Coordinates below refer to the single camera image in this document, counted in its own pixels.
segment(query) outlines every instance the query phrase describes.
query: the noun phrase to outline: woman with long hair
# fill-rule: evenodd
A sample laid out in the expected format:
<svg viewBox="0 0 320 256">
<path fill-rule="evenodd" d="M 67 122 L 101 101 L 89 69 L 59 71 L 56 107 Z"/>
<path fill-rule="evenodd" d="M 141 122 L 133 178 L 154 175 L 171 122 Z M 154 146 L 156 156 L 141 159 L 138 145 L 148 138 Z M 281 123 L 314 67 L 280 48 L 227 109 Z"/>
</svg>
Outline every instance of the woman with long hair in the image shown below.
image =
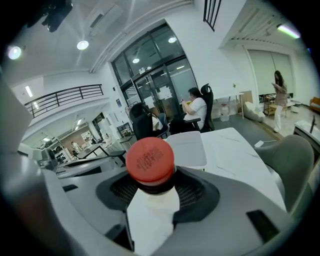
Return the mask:
<svg viewBox="0 0 320 256">
<path fill-rule="evenodd" d="M 187 102 L 182 99 L 182 110 L 186 115 L 183 119 L 175 118 L 171 121 L 169 131 L 172 135 L 196 131 L 196 128 L 192 123 L 185 123 L 187 120 L 200 118 L 200 121 L 197 122 L 199 129 L 201 130 L 204 127 L 207 115 L 207 104 L 202 98 L 202 94 L 198 88 L 193 87 L 189 89 L 188 92 L 191 103 L 187 104 Z"/>
<path fill-rule="evenodd" d="M 274 113 L 274 131 L 278 133 L 281 129 L 281 113 L 282 109 L 287 106 L 287 86 L 285 80 L 282 77 L 280 71 L 274 72 L 275 83 L 272 83 L 275 90 L 275 101 L 276 110 Z"/>
</svg>

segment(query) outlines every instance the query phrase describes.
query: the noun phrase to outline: window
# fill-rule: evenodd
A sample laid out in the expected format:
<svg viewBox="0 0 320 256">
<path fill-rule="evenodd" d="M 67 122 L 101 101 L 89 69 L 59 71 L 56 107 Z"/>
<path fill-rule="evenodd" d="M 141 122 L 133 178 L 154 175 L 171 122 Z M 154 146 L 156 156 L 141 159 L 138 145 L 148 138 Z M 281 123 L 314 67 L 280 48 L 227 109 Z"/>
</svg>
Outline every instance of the window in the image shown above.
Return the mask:
<svg viewBox="0 0 320 256">
<path fill-rule="evenodd" d="M 151 33 L 156 45 L 159 48 L 162 58 L 172 54 L 184 54 L 176 36 L 168 26 L 164 26 Z"/>
<path fill-rule="evenodd" d="M 126 89 L 123 94 L 127 99 L 126 101 L 127 101 L 128 105 L 130 105 L 134 102 L 141 102 L 134 85 L 132 85 L 131 87 Z"/>
<path fill-rule="evenodd" d="M 168 65 L 167 68 L 179 101 L 189 101 L 188 90 L 197 87 L 197 84 L 188 60 L 184 58 Z"/>
<path fill-rule="evenodd" d="M 133 75 L 138 74 L 139 69 L 145 69 L 161 59 L 149 36 L 143 37 L 130 46 L 124 53 L 128 59 Z"/>
<path fill-rule="evenodd" d="M 274 94 L 272 83 L 275 82 L 275 71 L 281 72 L 288 94 L 294 92 L 294 81 L 291 64 L 288 55 L 260 50 L 249 50 L 253 65 L 258 94 Z"/>
<path fill-rule="evenodd" d="M 131 78 L 131 75 L 123 54 L 121 54 L 120 57 L 118 57 L 114 61 L 114 65 L 122 84 Z"/>
</svg>

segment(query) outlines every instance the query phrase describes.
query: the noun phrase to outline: floor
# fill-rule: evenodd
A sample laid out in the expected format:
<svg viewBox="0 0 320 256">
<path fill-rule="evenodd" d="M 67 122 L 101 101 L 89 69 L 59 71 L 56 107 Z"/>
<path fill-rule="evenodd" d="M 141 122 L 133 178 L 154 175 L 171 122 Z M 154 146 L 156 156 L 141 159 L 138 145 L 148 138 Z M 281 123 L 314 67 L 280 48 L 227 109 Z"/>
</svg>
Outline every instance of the floor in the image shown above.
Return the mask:
<svg viewBox="0 0 320 256">
<path fill-rule="evenodd" d="M 229 121 L 222 122 L 220 118 L 213 120 L 215 130 L 221 130 L 225 128 L 235 128 L 249 144 L 253 147 L 258 141 L 270 142 L 275 138 L 270 136 L 262 128 L 257 126 L 249 119 L 242 119 L 241 115 L 233 114 L 229 117 Z"/>
<path fill-rule="evenodd" d="M 282 136 L 288 136 L 294 134 L 295 123 L 300 120 L 305 120 L 308 123 L 311 123 L 315 116 L 315 123 L 320 124 L 320 115 L 312 110 L 309 110 L 306 106 L 299 107 L 299 113 L 293 113 L 291 110 L 287 110 L 286 117 L 285 112 L 282 112 L 281 115 L 281 129 L 280 134 Z M 275 126 L 275 115 L 266 116 L 264 121 L 266 125 L 274 128 Z"/>
<path fill-rule="evenodd" d="M 289 113 L 287 112 L 287 118 L 283 116 L 281 122 L 283 122 L 283 126 L 281 127 L 280 133 L 283 136 L 287 136 L 290 134 L 293 134 L 294 131 L 294 123 L 299 120 L 306 120 L 306 121 L 312 121 L 313 114 L 311 111 L 309 111 L 306 107 L 301 107 L 301 112 L 296 113 Z M 316 123 L 320 124 L 320 116 L 317 115 L 316 117 Z M 274 117 L 270 116 L 266 122 L 267 124 L 273 125 Z M 274 141 L 279 140 L 280 137 L 278 134 L 273 134 L 273 131 L 268 127 L 268 129 L 265 129 L 263 126 L 267 125 L 261 125 L 260 123 L 255 123 L 254 121 L 248 120 L 246 118 L 242 119 L 242 116 L 240 115 L 231 115 L 229 117 L 229 121 L 222 122 L 219 118 L 213 120 L 215 130 L 225 129 L 229 127 L 235 128 L 253 147 L 258 141 Z M 313 193 L 318 187 L 319 179 L 320 179 L 320 163 L 317 167 L 319 171 L 313 171 L 311 174 L 311 177 L 309 179 L 309 185 L 306 187 L 306 189 L 303 192 L 303 195 L 301 197 L 301 200 L 296 207 L 296 209 L 292 212 L 292 216 L 294 218 L 299 219 L 305 210 L 308 208 L 309 203 L 311 202 L 313 198 Z"/>
</svg>

